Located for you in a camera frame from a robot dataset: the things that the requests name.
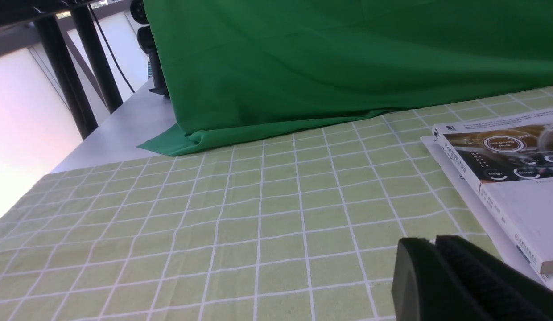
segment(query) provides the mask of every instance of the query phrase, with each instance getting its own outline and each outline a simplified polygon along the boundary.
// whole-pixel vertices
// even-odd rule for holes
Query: white wall
[[[57,91],[58,95],[62,98],[64,102],[66,102],[64,94],[62,93],[62,89],[58,84],[58,79],[56,79],[54,75],[53,67],[50,64],[48,57],[46,56],[46,52],[42,44],[39,43],[34,47],[30,47],[29,51],[49,79],[50,83],[54,86],[54,89]],[[70,58],[74,63],[74,68],[78,73],[78,78],[83,86],[84,93],[87,95],[88,103],[91,106],[92,113],[95,115],[96,122],[98,124],[101,124],[104,120],[106,120],[106,118],[108,118],[108,116],[110,116],[110,112],[108,112],[104,101],[102,100],[102,98],[100,98],[94,86],[91,84],[84,71],[80,68],[80,65],[73,57],[73,55],[70,55]]]
[[[0,57],[0,217],[81,141],[29,50]]]
[[[142,51],[142,49],[140,49],[136,33],[128,21],[126,14],[124,12],[120,12],[113,16],[101,19],[100,25],[102,26],[104,34],[110,43],[114,56],[116,57],[120,68],[124,72],[126,79],[130,82],[130,85],[134,88],[134,90],[138,90],[146,81],[148,81],[148,56]],[[114,64],[110,51],[108,51],[98,27],[96,27],[96,30],[99,33],[99,38],[101,39],[108,63],[112,69],[112,74],[116,80],[116,85],[118,85],[118,90],[120,91],[122,99],[126,101],[132,95],[132,92],[120,75],[116,64]],[[84,60],[88,63],[89,67],[91,67],[84,51],[83,43],[80,41],[80,37],[78,36],[78,32],[76,30],[71,30],[68,34],[77,49],[80,51],[80,54]]]

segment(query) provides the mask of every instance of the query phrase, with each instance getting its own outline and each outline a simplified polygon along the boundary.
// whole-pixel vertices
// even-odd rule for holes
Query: green fabric
[[[151,0],[182,155],[553,85],[553,0]]]

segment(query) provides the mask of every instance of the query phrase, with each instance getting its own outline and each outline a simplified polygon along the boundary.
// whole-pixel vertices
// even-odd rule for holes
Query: circular logo
[[[518,152],[524,148],[524,142],[512,136],[491,136],[483,144],[495,152]]]
[[[507,179],[507,175],[503,173],[503,171],[497,170],[497,169],[486,169],[484,171],[484,175],[493,181],[504,181]]]
[[[540,177],[540,174],[535,169],[521,167],[513,171],[516,176],[525,178],[525,179],[535,179]]]

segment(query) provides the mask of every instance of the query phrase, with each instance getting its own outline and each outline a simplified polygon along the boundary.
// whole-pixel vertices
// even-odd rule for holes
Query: black cable
[[[104,31],[102,30],[102,27],[100,26],[100,22],[98,21],[98,18],[96,17],[95,12],[92,10],[92,7],[88,5],[88,10],[91,12],[91,15],[94,17],[97,26],[99,27],[100,34],[102,35],[102,38],[104,39],[104,42],[106,43],[106,46],[108,47],[108,51],[110,51],[110,55],[112,56],[112,59],[114,63],[116,64],[116,67],[118,68],[118,71],[120,72],[120,75],[122,75],[122,78],[124,78],[124,81],[126,82],[126,85],[130,87],[130,90],[132,90],[132,93],[135,93],[136,91],[132,88],[128,80],[126,79],[126,76],[124,73],[122,73],[122,69],[118,65],[118,61],[116,60],[116,57],[114,57],[114,53],[112,52],[112,48],[110,48],[110,44],[108,43],[108,40],[106,39],[106,36],[104,35]]]

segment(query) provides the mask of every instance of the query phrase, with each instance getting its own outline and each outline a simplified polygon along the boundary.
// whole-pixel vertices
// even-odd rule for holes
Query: black object
[[[130,13],[134,21],[140,25],[149,25],[148,17],[146,16],[146,8],[144,8],[143,0],[133,0],[130,2]]]
[[[41,37],[46,55],[49,57],[80,136],[85,139],[98,127],[98,124],[66,48],[66,43],[62,38],[56,17],[41,18],[34,25]]]
[[[156,43],[154,42],[154,36],[150,30],[150,26],[141,27],[138,29],[138,43],[142,51],[150,57],[150,64],[152,65],[152,74],[154,77],[154,89],[150,89],[150,92],[169,96],[168,86],[166,86],[166,80],[164,78],[164,72],[162,71],[162,65],[160,63],[160,56],[158,56],[158,50]]]
[[[31,22],[97,0],[0,0],[0,27]]]
[[[401,239],[392,296],[398,321],[553,321],[553,292],[459,236]]]
[[[132,0],[130,4],[130,13],[139,24],[148,24],[148,17],[146,16],[143,0]],[[154,36],[149,26],[138,29],[138,43],[142,51],[150,57],[150,65],[152,65],[155,88],[150,89],[150,92],[169,97],[168,86],[166,85],[166,79],[164,78],[164,72],[160,63],[160,56],[158,55],[156,42],[154,41]]]
[[[99,84],[106,107],[110,113],[113,113],[124,102],[122,101],[120,91],[118,91],[118,86],[114,80],[114,75],[112,75],[110,65],[108,65],[108,60],[102,48],[102,44],[100,43],[100,38],[96,33],[91,13],[87,6],[74,8],[70,13],[74,20],[78,35],[80,36],[80,40],[84,45],[88,61],[91,63],[92,71]]]

